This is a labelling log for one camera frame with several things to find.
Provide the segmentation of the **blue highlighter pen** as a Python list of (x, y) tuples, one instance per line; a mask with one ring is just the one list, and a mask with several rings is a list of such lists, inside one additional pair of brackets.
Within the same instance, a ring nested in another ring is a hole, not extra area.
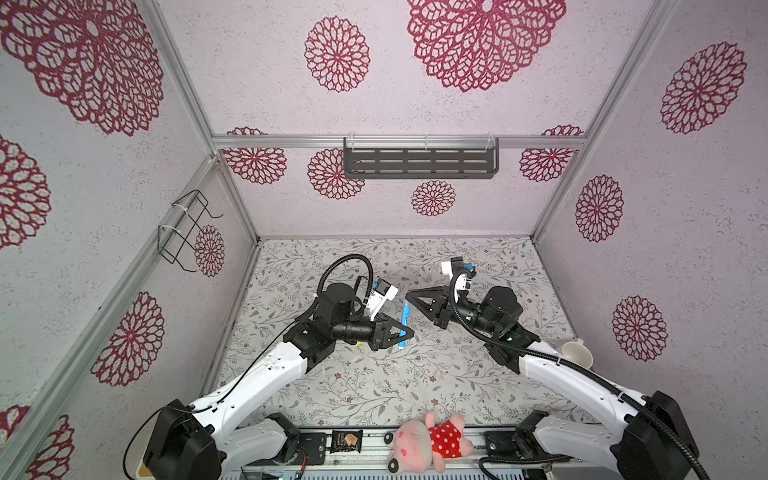
[[(402, 315), (401, 315), (401, 324), (403, 326), (408, 326), (410, 321), (410, 304), (405, 301), (403, 305)], [(398, 344), (399, 348), (403, 350), (406, 347), (406, 341), (403, 340)]]

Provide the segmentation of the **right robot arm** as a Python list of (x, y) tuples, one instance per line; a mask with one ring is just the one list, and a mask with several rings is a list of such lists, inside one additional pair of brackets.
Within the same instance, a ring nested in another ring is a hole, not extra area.
[(585, 424), (536, 410), (517, 426), (514, 459), (547, 463), (570, 457), (624, 479), (706, 479), (708, 473), (682, 409), (669, 395), (622, 387), (566, 359), (518, 320), (515, 293), (495, 286), (474, 302), (450, 285), (411, 290), (407, 302), (440, 328), (461, 325), (493, 360), (575, 403), (594, 418)]

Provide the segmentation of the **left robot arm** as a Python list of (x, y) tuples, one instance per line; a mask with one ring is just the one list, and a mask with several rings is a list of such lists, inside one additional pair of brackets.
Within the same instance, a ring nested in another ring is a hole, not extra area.
[(156, 479), (219, 479), (261, 460), (286, 463), (298, 449), (299, 429), (282, 414), (250, 427), (244, 421), (276, 392), (300, 379), (334, 352), (337, 342), (386, 350), (413, 330), (382, 313), (398, 293), (374, 282), (362, 309), (352, 287), (333, 283), (317, 293), (273, 348), (217, 390), (189, 405), (174, 400), (160, 409), (142, 463)]

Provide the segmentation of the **pink pig plush toy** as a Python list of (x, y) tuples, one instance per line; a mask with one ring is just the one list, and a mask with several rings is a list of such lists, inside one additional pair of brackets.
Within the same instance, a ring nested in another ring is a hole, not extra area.
[(446, 470), (446, 461), (468, 457), (473, 443), (464, 435), (464, 418), (454, 413), (443, 423), (437, 423), (433, 413), (423, 421), (410, 420), (394, 433), (385, 435), (390, 448), (387, 470), (390, 474), (423, 474), (434, 468), (438, 473)]

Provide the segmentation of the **small dark snack packet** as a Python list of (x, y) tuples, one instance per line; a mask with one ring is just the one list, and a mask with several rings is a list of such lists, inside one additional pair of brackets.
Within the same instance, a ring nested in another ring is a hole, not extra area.
[(362, 449), (363, 430), (333, 430), (331, 433), (331, 446), (329, 452), (336, 453), (360, 453)]

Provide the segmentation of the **white cup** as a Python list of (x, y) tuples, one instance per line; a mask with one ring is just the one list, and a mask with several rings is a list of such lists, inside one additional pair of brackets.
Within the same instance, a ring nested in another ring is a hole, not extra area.
[(559, 352), (562, 357), (578, 364), (583, 368), (591, 369), (593, 367), (593, 354), (586, 347), (584, 341), (580, 338), (576, 338), (563, 343), (559, 347)]

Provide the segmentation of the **dark grey wall shelf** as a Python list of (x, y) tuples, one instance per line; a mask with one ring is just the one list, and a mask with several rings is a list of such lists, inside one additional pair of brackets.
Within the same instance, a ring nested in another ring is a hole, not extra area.
[(342, 166), (357, 180), (487, 180), (499, 171), (498, 139), (486, 137), (475, 145), (420, 147), (358, 146), (344, 139)]

